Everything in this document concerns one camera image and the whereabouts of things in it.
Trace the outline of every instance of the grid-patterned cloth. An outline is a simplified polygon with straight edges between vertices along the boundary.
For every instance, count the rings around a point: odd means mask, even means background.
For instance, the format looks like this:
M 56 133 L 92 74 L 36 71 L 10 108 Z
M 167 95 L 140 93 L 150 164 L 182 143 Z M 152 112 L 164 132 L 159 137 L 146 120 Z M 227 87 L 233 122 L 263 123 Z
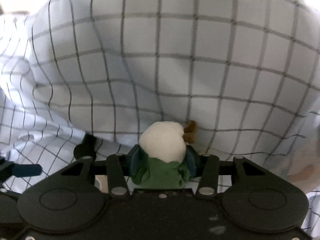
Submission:
M 311 156 L 305 165 L 320 169 L 316 147 L 299 151 L 320 110 L 319 16 L 303 0 L 50 0 L 35 15 L 2 16 L 0 30 L 1 154 L 44 168 L 7 181 L 12 190 L 71 163 L 84 130 L 107 140 L 104 158 L 156 121 L 197 121 L 195 149 L 222 160 L 287 163 L 290 175 Z

